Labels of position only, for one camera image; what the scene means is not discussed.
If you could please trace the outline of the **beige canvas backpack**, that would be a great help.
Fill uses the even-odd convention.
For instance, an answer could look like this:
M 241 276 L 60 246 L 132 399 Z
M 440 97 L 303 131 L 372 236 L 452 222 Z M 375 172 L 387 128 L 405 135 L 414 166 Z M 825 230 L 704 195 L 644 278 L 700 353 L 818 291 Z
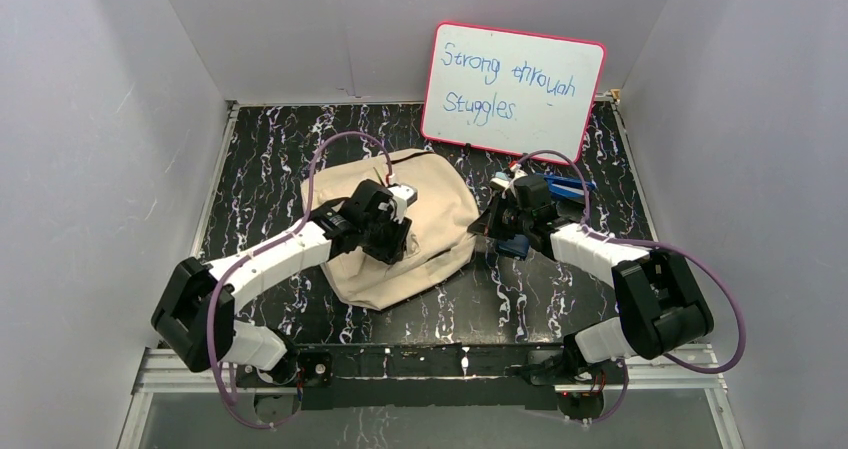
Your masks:
M 417 191 L 407 211 L 412 224 L 402 260 L 387 265 L 357 249 L 322 265 L 341 302 L 372 310 L 403 302 L 465 266 L 475 250 L 468 227 L 479 217 L 471 190 L 446 158 L 415 149 L 390 157 L 396 181 Z

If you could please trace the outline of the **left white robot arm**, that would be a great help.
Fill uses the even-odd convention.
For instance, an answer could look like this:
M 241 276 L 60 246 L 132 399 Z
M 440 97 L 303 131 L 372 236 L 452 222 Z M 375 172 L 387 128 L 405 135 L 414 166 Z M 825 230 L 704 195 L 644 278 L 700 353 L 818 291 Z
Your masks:
M 296 348 L 276 329 L 238 320 L 266 290 L 304 269 L 361 250 L 392 265 L 402 260 L 416 189 L 361 181 L 352 195 L 331 199 L 287 231 L 242 254 L 212 262 L 179 262 L 151 316 L 151 325 L 192 372 L 217 363 L 251 366 L 275 385 L 294 380 Z

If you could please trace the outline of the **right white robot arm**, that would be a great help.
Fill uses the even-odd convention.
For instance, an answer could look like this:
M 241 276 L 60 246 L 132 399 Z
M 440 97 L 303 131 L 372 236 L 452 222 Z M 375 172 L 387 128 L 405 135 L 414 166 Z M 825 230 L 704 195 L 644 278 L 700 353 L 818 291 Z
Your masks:
M 683 255 L 589 234 L 559 213 L 541 175 L 499 173 L 490 187 L 488 206 L 470 233 L 497 241 L 503 255 L 523 259 L 534 250 L 574 265 L 615 292 L 617 316 L 566 336 L 562 355 L 545 367 L 560 366 L 571 380 L 587 383 L 606 361 L 655 359 L 713 330 L 712 312 Z

